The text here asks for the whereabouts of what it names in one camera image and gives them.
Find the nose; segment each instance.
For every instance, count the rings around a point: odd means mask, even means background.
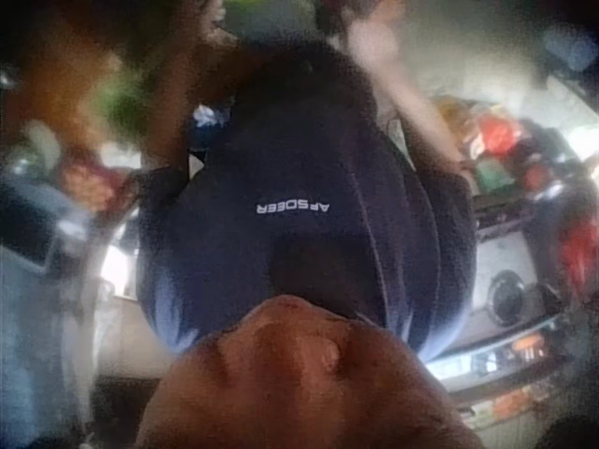
[[[267,382],[286,378],[310,383],[333,374],[339,365],[340,350],[334,341],[294,326],[264,325],[250,344],[253,372]]]

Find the hand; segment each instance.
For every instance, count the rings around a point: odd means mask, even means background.
[[[367,18],[357,17],[348,8],[343,11],[346,50],[368,74],[379,75],[400,62],[397,26],[403,7],[402,0],[382,0]]]
[[[200,43],[212,43],[221,35],[216,24],[225,14],[223,0],[182,0],[171,22],[173,44],[191,51]]]

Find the blue cloth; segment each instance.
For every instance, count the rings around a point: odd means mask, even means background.
[[[386,327],[429,359],[467,315],[475,232],[467,183],[415,173],[340,56],[296,51],[240,91],[191,181],[148,173],[138,296],[174,352],[293,294]]]

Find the shirt logo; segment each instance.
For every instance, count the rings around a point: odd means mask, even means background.
[[[287,199],[278,203],[256,204],[256,213],[278,213],[286,210],[312,210],[314,212],[327,212],[329,204],[311,203],[307,199]]]

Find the man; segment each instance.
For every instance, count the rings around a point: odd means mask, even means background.
[[[185,354],[139,446],[479,447],[413,353],[460,329],[475,238],[460,154],[393,32],[346,8],[348,57],[275,58],[188,181],[185,98],[217,9],[183,2],[148,135],[138,295]],[[416,170],[378,130],[373,85]]]

